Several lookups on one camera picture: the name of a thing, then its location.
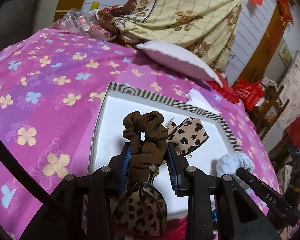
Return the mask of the red gift bag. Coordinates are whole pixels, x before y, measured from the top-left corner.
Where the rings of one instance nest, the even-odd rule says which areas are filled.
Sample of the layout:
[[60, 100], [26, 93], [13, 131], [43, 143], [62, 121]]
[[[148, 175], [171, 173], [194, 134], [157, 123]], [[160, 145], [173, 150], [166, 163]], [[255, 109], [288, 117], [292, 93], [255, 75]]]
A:
[[245, 79], [240, 79], [234, 86], [234, 91], [242, 100], [245, 110], [250, 112], [264, 96], [263, 86], [260, 81], [249, 83]]

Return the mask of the yellow floral quilt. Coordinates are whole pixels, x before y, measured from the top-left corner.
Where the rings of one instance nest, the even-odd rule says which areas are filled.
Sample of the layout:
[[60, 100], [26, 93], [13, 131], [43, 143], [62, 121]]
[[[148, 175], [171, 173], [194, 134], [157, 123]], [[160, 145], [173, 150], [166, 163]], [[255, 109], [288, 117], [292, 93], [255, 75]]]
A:
[[120, 44], [162, 40], [183, 47], [213, 69], [230, 60], [243, 0], [128, 0], [96, 17]]

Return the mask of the wooden chair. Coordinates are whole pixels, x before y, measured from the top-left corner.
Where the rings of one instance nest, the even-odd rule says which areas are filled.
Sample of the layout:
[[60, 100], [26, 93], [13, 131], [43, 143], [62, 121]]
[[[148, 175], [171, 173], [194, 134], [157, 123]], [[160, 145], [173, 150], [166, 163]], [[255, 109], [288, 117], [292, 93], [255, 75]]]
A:
[[249, 112], [249, 118], [254, 124], [260, 140], [263, 140], [288, 106], [289, 99], [285, 103], [281, 102], [280, 94], [284, 89], [283, 85], [278, 90], [274, 86], [266, 86], [263, 83], [261, 86], [264, 89], [264, 102]]

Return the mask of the pink floral bedsheet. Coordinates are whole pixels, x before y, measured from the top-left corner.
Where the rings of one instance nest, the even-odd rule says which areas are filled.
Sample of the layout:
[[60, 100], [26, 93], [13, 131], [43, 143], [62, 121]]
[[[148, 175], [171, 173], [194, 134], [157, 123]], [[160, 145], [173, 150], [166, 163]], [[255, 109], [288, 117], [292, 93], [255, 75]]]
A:
[[195, 89], [228, 123], [254, 175], [278, 181], [242, 103], [208, 81], [186, 77], [127, 48], [77, 33], [42, 29], [0, 52], [0, 140], [47, 192], [88, 171], [91, 137], [110, 82], [186, 101]]

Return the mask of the clear plastic bag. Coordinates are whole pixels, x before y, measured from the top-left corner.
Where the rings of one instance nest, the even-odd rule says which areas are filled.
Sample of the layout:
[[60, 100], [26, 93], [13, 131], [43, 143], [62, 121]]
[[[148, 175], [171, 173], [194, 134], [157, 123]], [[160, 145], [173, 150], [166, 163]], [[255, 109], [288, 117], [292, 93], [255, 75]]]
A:
[[102, 41], [112, 41], [116, 34], [106, 29], [106, 24], [99, 18], [100, 9], [82, 12], [77, 9], [68, 10], [61, 19], [56, 20], [52, 29], [78, 33]]

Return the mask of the brown leopard bow scrunchie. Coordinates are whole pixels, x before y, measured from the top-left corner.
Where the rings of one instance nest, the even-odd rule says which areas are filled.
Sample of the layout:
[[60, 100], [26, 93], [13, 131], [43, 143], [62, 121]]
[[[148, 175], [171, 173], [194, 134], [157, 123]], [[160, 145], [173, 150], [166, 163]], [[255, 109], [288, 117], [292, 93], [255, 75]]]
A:
[[166, 144], [171, 142], [177, 155], [187, 156], [209, 138], [198, 118], [186, 118], [181, 124], [170, 121], [157, 111], [125, 116], [123, 137], [129, 140], [132, 158], [128, 183], [113, 211], [115, 223], [146, 236], [161, 236], [167, 222], [167, 205], [153, 186], [154, 177], [164, 162]]

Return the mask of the red chinese knot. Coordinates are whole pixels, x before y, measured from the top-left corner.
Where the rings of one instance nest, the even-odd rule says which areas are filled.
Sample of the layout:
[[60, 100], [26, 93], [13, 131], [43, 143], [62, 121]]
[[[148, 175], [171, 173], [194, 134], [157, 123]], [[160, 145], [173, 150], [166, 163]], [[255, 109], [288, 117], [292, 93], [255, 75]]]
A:
[[276, 25], [285, 25], [285, 23], [290, 23], [294, 25], [293, 15], [291, 13], [291, 8], [289, 6], [288, 0], [276, 0], [277, 6], [279, 8], [279, 19], [276, 21]]

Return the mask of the red hair bow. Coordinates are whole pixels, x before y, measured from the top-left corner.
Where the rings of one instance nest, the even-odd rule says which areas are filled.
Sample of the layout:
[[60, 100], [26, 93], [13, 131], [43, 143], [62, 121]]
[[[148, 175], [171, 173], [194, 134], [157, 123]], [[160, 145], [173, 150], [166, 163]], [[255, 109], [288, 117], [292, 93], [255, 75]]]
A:
[[123, 231], [119, 232], [118, 235], [116, 236], [116, 239], [162, 239], [162, 240], [185, 239], [186, 227], [187, 227], [186, 218], [173, 219], [167, 222], [164, 234], [162, 236], [155, 236], [155, 237], [146, 236], [128, 230], [126, 232]]

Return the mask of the white fluffy scrunchie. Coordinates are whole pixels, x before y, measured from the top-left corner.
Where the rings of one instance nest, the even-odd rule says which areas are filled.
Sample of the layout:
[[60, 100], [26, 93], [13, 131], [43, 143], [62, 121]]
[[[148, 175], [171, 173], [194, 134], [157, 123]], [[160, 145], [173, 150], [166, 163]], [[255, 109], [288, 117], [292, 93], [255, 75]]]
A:
[[250, 173], [255, 169], [255, 164], [245, 153], [229, 153], [222, 156], [216, 162], [216, 174], [221, 177], [224, 174], [234, 175], [239, 168], [244, 168]]

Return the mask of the white folded paper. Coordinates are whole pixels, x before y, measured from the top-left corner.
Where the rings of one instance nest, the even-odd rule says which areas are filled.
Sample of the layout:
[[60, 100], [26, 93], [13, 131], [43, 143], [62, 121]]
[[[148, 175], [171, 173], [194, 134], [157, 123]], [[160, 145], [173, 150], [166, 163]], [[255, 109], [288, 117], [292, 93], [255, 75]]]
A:
[[215, 109], [208, 103], [199, 91], [191, 89], [185, 97], [187, 98], [187, 104], [198, 107], [200, 109], [213, 112]]

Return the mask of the red fringed cushion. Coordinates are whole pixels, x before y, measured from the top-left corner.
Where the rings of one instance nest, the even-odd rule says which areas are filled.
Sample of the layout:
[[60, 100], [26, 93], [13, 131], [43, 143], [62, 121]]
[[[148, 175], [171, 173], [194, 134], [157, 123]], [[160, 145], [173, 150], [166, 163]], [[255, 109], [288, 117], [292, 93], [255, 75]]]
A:
[[229, 102], [233, 104], [239, 103], [239, 97], [234, 89], [229, 86], [227, 80], [219, 72], [215, 71], [215, 73], [221, 81], [222, 86], [216, 81], [208, 81], [207, 83]]

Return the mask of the white pink pillow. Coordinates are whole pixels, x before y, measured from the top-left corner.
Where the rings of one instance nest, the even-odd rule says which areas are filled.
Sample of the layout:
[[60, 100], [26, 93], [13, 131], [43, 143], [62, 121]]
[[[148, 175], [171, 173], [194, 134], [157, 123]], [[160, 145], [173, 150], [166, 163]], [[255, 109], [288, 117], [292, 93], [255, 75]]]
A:
[[189, 50], [176, 44], [152, 40], [136, 45], [155, 62], [197, 80], [215, 81], [222, 87], [218, 74]]

